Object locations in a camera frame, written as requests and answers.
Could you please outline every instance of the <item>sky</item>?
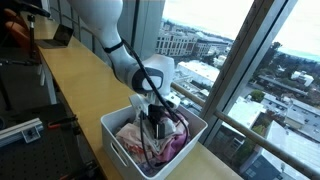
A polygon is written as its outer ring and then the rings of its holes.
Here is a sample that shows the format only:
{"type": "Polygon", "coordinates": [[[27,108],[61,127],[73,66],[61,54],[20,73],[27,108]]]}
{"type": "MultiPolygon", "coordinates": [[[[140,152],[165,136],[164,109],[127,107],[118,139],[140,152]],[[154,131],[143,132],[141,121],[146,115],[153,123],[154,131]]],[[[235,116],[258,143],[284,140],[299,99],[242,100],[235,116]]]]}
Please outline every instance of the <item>sky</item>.
{"type": "MultiPolygon", "coordinates": [[[[166,0],[163,17],[235,39],[252,3],[253,0],[166,0]]],[[[274,41],[283,48],[320,55],[319,7],[319,0],[298,0],[274,41]]]]}

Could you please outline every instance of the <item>wire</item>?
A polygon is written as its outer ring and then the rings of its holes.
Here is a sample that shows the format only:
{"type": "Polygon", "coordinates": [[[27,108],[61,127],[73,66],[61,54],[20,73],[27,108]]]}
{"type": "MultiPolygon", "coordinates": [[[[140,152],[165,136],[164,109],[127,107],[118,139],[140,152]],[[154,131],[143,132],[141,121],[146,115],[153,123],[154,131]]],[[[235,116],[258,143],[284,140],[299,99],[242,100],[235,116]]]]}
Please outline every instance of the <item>wire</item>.
{"type": "MultiPolygon", "coordinates": [[[[188,132],[188,131],[189,131],[189,130],[188,130],[187,125],[186,125],[186,124],[184,123],[184,121],[178,116],[178,114],[176,114],[176,113],[170,108],[170,106],[167,104],[167,102],[166,102],[166,101],[163,99],[163,97],[160,95],[158,89],[156,88],[156,86],[155,86],[154,83],[152,82],[150,76],[148,75],[148,72],[146,71],[146,69],[144,68],[144,65],[142,64],[141,59],[139,58],[139,56],[137,55],[137,53],[134,51],[134,49],[129,45],[129,43],[128,43],[126,40],[122,39],[122,41],[123,41],[124,45],[129,49],[129,51],[130,51],[130,52],[133,54],[133,56],[135,57],[137,63],[139,64],[140,70],[142,71],[144,77],[147,79],[149,85],[151,86],[153,92],[156,94],[156,96],[157,96],[157,98],[159,99],[159,101],[160,101],[160,102],[162,103],[162,105],[166,108],[166,110],[170,113],[170,115],[171,115],[172,118],[175,118],[175,117],[176,117],[176,118],[183,124],[183,126],[184,126],[184,128],[185,128],[185,131],[186,131],[186,137],[185,137],[185,140],[184,140],[184,142],[183,142],[183,145],[182,145],[182,147],[181,147],[181,149],[180,149],[180,151],[181,151],[181,150],[184,148],[184,146],[187,144],[187,141],[188,141],[188,136],[189,136],[189,132],[188,132]]],[[[145,155],[145,158],[146,158],[146,161],[147,161],[148,165],[149,165],[151,168],[153,168],[153,169],[160,169],[160,168],[162,168],[162,167],[165,166],[165,165],[163,165],[163,166],[161,166],[161,167],[154,167],[154,166],[151,165],[151,163],[150,163],[149,160],[148,160],[147,153],[146,153],[146,150],[145,150],[145,148],[144,148],[144,142],[143,142],[142,119],[140,119],[140,128],[141,128],[141,129],[140,129],[140,134],[141,134],[142,149],[143,149],[143,151],[144,151],[144,155],[145,155]]]]}

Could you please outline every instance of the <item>metal frame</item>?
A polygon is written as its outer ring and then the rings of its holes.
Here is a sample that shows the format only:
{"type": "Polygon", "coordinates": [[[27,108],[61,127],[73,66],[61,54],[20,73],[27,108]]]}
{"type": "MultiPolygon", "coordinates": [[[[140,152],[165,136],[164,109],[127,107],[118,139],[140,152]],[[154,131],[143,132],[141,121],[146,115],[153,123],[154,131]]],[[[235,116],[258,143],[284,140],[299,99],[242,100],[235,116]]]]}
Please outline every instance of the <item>metal frame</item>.
{"type": "Polygon", "coordinates": [[[240,95],[241,88],[260,63],[296,2],[297,0],[254,1],[200,113],[200,117],[210,127],[200,138],[205,146],[210,144],[222,124],[214,116],[214,112],[229,112],[240,95]]]}
{"type": "Polygon", "coordinates": [[[73,29],[75,29],[75,25],[78,26],[78,32],[79,32],[78,37],[79,37],[79,41],[81,41],[81,28],[80,28],[80,23],[79,23],[80,22],[79,16],[77,17],[77,21],[73,19],[74,18],[73,16],[74,16],[73,11],[71,11],[71,18],[68,17],[67,15],[64,15],[64,14],[62,15],[63,18],[66,18],[71,21],[73,29]]]}
{"type": "Polygon", "coordinates": [[[57,3],[58,3],[59,21],[62,22],[61,2],[60,2],[60,0],[57,0],[57,3]]]}
{"type": "Polygon", "coordinates": [[[165,0],[145,0],[139,2],[137,27],[133,29],[133,48],[141,59],[147,59],[155,53],[156,39],[159,35],[160,22],[165,0]]]}
{"type": "Polygon", "coordinates": [[[231,125],[233,128],[237,129],[241,133],[243,133],[247,138],[251,139],[264,149],[268,150],[270,153],[284,161],[285,163],[289,164],[291,167],[295,168],[305,176],[310,179],[319,179],[320,172],[310,168],[303,162],[301,162],[296,157],[288,154],[287,152],[283,151],[282,149],[278,148],[276,145],[268,142],[263,137],[257,135],[255,132],[251,131],[250,129],[246,128],[244,125],[238,123],[236,120],[232,119],[231,117],[227,116],[221,111],[216,111],[214,113],[217,117],[222,119],[224,122],[231,125]]]}

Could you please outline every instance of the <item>cloth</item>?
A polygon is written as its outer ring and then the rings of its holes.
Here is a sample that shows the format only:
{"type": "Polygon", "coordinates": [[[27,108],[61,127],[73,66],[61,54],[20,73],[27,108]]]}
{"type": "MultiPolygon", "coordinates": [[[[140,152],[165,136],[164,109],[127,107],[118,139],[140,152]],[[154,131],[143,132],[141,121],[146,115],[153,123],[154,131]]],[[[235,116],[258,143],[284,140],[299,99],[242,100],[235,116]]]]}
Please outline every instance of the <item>cloth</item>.
{"type": "MultiPolygon", "coordinates": [[[[185,125],[188,126],[188,121],[186,121],[182,115],[179,116],[185,125]]],[[[134,125],[127,123],[116,134],[116,138],[127,150],[131,158],[139,164],[146,162],[146,159],[142,149],[140,127],[137,125],[138,124],[134,125]]],[[[161,140],[154,139],[151,135],[147,136],[145,133],[148,132],[146,131],[146,127],[144,127],[144,144],[149,160],[156,157],[159,162],[167,162],[181,150],[185,138],[189,137],[186,137],[186,129],[180,121],[175,122],[174,125],[176,126],[176,131],[172,135],[161,140]]]]}
{"type": "MultiPolygon", "coordinates": [[[[127,150],[131,158],[136,163],[145,162],[145,155],[142,149],[140,128],[128,123],[116,134],[116,138],[122,144],[122,146],[127,150]]],[[[149,148],[149,141],[144,135],[145,149],[147,152],[148,159],[153,158],[153,153],[149,148]]]]}
{"type": "Polygon", "coordinates": [[[165,144],[162,153],[156,156],[157,159],[161,162],[170,161],[181,150],[185,138],[188,138],[186,137],[186,133],[172,136],[167,144],[165,144]]]}

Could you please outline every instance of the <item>rooftop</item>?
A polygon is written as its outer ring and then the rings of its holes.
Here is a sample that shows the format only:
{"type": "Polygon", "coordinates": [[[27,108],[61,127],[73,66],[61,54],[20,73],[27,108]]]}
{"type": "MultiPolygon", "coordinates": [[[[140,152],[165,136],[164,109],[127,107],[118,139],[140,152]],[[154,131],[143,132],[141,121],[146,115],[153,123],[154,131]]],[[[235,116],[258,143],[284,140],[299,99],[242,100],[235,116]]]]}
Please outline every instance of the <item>rooftop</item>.
{"type": "MultiPolygon", "coordinates": [[[[316,171],[320,171],[320,145],[318,143],[312,142],[294,133],[293,131],[285,130],[275,121],[273,121],[269,126],[266,139],[291,156],[294,156],[302,163],[307,164],[310,168],[313,168],[316,171]]],[[[280,172],[282,171],[282,160],[265,149],[262,149],[260,153],[275,168],[277,168],[280,172]]],[[[295,170],[287,164],[285,166],[284,172],[297,180],[308,179],[299,171],[295,170]]]]}
{"type": "Polygon", "coordinates": [[[286,104],[284,104],[283,102],[277,100],[277,97],[271,95],[271,94],[268,94],[268,93],[264,93],[264,99],[267,99],[271,102],[274,102],[274,103],[277,103],[278,105],[282,106],[282,107],[287,107],[286,104]]]}
{"type": "Polygon", "coordinates": [[[267,77],[267,76],[259,75],[259,78],[261,78],[261,79],[263,79],[263,80],[266,80],[266,81],[269,81],[269,82],[271,82],[271,83],[273,83],[273,84],[276,84],[276,85],[278,85],[278,86],[281,86],[281,87],[283,87],[283,88],[289,89],[289,90],[291,90],[291,91],[294,91],[294,92],[296,92],[296,93],[302,94],[302,95],[304,95],[304,96],[307,96],[307,95],[308,95],[307,92],[301,91],[300,89],[297,89],[297,88],[292,88],[292,87],[290,87],[290,86],[288,86],[288,85],[282,84],[282,83],[280,83],[280,82],[278,82],[278,81],[276,81],[276,80],[274,80],[274,79],[271,79],[271,78],[269,78],[269,77],[267,77]]]}
{"type": "MultiPolygon", "coordinates": [[[[232,117],[238,123],[250,129],[261,112],[266,112],[266,109],[263,108],[262,104],[246,100],[243,97],[239,96],[236,103],[234,103],[230,112],[228,113],[228,116],[232,117]]],[[[242,133],[231,127],[229,124],[223,122],[222,125],[244,136],[242,133]]]]}
{"type": "Polygon", "coordinates": [[[226,44],[228,44],[223,39],[216,38],[216,37],[209,37],[209,36],[203,34],[202,32],[197,32],[196,35],[198,35],[199,38],[201,40],[203,40],[204,42],[216,42],[216,43],[218,42],[218,43],[226,43],[226,44]]]}
{"type": "Polygon", "coordinates": [[[295,71],[293,74],[294,74],[294,75],[297,75],[297,76],[303,76],[303,77],[305,77],[305,78],[308,78],[308,79],[312,79],[312,80],[313,80],[313,77],[312,77],[311,75],[304,74],[304,73],[299,72],[299,71],[295,71]]]}
{"type": "Polygon", "coordinates": [[[312,113],[320,116],[320,109],[317,109],[317,108],[315,108],[313,106],[310,106],[309,104],[306,104],[304,102],[298,101],[298,100],[293,99],[293,98],[291,98],[291,100],[292,100],[293,105],[295,105],[297,107],[300,107],[302,109],[305,109],[305,110],[307,110],[309,112],[312,112],[312,113]]]}
{"type": "Polygon", "coordinates": [[[196,60],[190,61],[190,62],[180,62],[178,64],[178,67],[183,66],[197,74],[199,74],[202,77],[205,77],[207,79],[209,79],[210,81],[212,81],[213,83],[216,81],[220,70],[209,66],[208,64],[205,64],[203,62],[199,62],[196,60]]]}
{"type": "Polygon", "coordinates": [[[287,116],[288,118],[290,118],[290,119],[292,119],[292,120],[300,123],[300,124],[304,124],[304,123],[305,123],[304,120],[305,120],[306,118],[304,117],[304,115],[300,114],[299,112],[295,111],[295,110],[292,109],[292,108],[289,108],[289,109],[287,110],[286,116],[287,116]]]}

